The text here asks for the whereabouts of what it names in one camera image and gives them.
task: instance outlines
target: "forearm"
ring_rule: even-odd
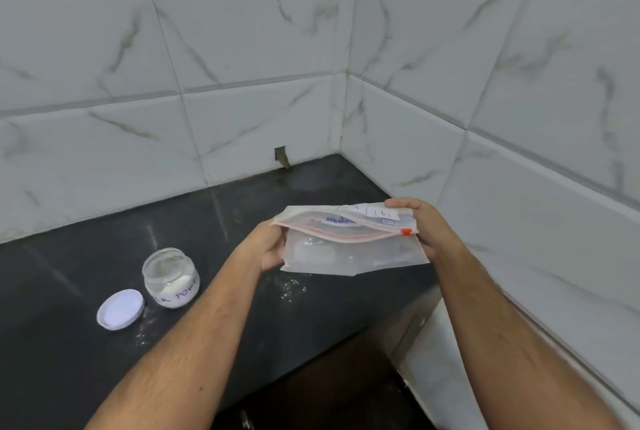
[[[87,430],[209,428],[260,277],[256,263],[236,249],[193,307],[115,387]]]
[[[622,429],[595,391],[454,242],[433,260],[465,369],[491,430]]]

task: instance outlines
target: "person's left arm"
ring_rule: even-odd
[[[260,273],[282,263],[281,227],[260,223],[197,302],[113,389],[85,430],[208,429]]]

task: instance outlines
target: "white label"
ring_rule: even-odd
[[[350,228],[359,226],[354,220],[344,216],[327,216],[321,219],[320,223],[331,224],[332,226],[348,226]]]
[[[171,293],[168,293],[168,294],[160,293],[158,295],[155,295],[154,300],[158,302],[158,304],[164,307],[169,307],[169,308],[182,307],[183,305],[191,302],[192,298],[196,296],[199,289],[200,289],[200,277],[198,275],[198,272],[195,271],[193,273],[193,278],[189,280],[186,284],[177,288]]]
[[[347,209],[349,211],[356,211],[367,217],[377,217],[384,219],[393,219],[394,221],[400,221],[397,209],[385,208],[380,206],[371,206],[369,204],[356,204],[353,206],[340,206],[338,209]]]

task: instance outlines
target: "plastic bag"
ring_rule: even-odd
[[[408,208],[288,206],[273,222],[289,228],[284,271],[353,276],[429,262]]]

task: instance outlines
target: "open jar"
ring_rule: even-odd
[[[188,304],[200,289],[191,259],[178,248],[164,248],[142,265],[145,287],[158,304],[176,308]]]

